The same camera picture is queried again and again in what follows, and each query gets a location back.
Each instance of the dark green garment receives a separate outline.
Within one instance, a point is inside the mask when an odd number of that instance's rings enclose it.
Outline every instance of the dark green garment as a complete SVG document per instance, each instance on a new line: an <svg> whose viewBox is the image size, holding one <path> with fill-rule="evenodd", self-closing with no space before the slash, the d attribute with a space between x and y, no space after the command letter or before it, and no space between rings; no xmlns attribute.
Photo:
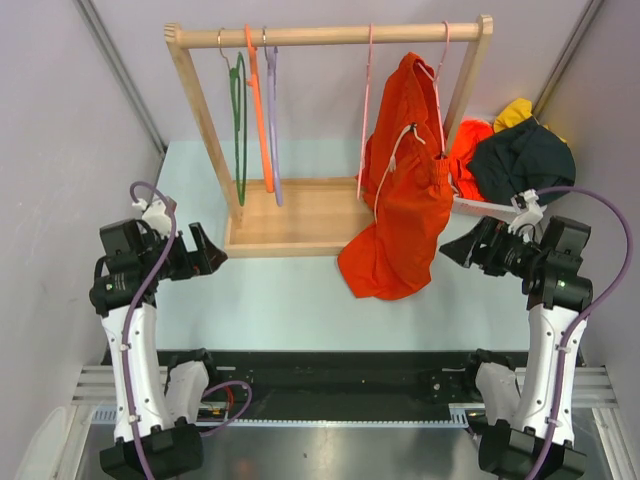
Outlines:
<svg viewBox="0 0 640 480"><path fill-rule="evenodd" d="M576 179L567 144L534 117L478 143L468 168L480 193L501 205L511 205L511 197L525 190L573 185ZM562 195L543 195L539 203L546 205Z"/></svg>

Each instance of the bright orange cloth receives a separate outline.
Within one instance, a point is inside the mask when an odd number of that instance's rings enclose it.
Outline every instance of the bright orange cloth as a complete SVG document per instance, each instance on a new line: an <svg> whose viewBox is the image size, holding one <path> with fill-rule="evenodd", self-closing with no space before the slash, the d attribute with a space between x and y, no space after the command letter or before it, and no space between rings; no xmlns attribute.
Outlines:
<svg viewBox="0 0 640 480"><path fill-rule="evenodd" d="M480 202L487 201L478 190L476 179L467 169L467 164L473 159L478 142L491 135L493 135L493 128L481 120L464 120L460 124L458 134L449 153L449 167L451 169L451 180L462 198Z"/></svg>
<svg viewBox="0 0 640 480"><path fill-rule="evenodd" d="M338 266L356 297L397 300L431 281L429 267L438 235L449 221L453 191L448 182L449 160L440 154L440 128L433 82L419 67L424 62L407 54L384 89L376 129L367 142L362 185L364 200L373 208L376 192L402 131L396 169L390 170L373 223L338 256ZM433 69L426 66L433 75Z"/></svg>

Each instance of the metal hook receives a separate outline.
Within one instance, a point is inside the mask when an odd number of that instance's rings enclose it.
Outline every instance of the metal hook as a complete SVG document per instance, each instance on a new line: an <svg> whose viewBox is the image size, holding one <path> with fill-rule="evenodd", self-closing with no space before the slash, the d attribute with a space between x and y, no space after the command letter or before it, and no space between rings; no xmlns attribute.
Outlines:
<svg viewBox="0 0 640 480"><path fill-rule="evenodd" d="M218 30L218 50L220 51L220 55L222 56L222 58L224 58L224 61L227 62L227 68L231 70L231 63L229 63L229 59L224 53L222 53L222 46L220 43L220 33L222 32L222 30L224 30L224 28Z"/></svg>
<svg viewBox="0 0 640 480"><path fill-rule="evenodd" d="M267 56L267 27L262 27L262 45L264 46L264 58L269 62L269 57Z"/></svg>

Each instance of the white table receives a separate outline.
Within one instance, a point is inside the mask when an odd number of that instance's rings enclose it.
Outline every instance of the white table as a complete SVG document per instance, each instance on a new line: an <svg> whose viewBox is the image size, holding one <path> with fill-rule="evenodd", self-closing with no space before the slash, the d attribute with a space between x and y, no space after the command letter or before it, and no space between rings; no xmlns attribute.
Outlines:
<svg viewBox="0 0 640 480"><path fill-rule="evenodd" d="M353 174L345 156L358 158L357 142L281 142L283 176ZM223 143L227 161L233 145ZM251 144L250 177L259 173ZM303 167L296 161L304 155ZM202 142L172 142L160 190L178 202L178 227L194 248L188 224L202 223L223 244L226 205ZM451 216L439 243L467 233L477 217ZM356 299L335 257L228 260L214 275L164 281L158 302L160 349L442 351L527 350L526 297L513 277L491 278L438 254L432 281L409 298Z"/></svg>

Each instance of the wooden clothes rack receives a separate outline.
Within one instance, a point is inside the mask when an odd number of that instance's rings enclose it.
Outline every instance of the wooden clothes rack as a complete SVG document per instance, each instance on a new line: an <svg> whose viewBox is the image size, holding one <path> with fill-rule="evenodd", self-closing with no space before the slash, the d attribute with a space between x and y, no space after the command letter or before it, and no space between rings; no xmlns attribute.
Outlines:
<svg viewBox="0 0 640 480"><path fill-rule="evenodd" d="M469 45L444 120L447 151L453 145L492 33L493 19L488 15L480 15L476 23L449 24L450 41ZM373 221L367 205L356 198L356 180L351 177L283 179L283 207L276 205L262 180L248 180L241 207L189 50L246 47L245 32L182 30L179 24L170 23L165 25L164 35L229 207L224 245L229 256L336 255ZM267 46L368 44L369 26L270 28L265 37ZM264 45L262 28L253 31L251 41ZM442 23L376 25L373 35L374 43L444 41Z"/></svg>

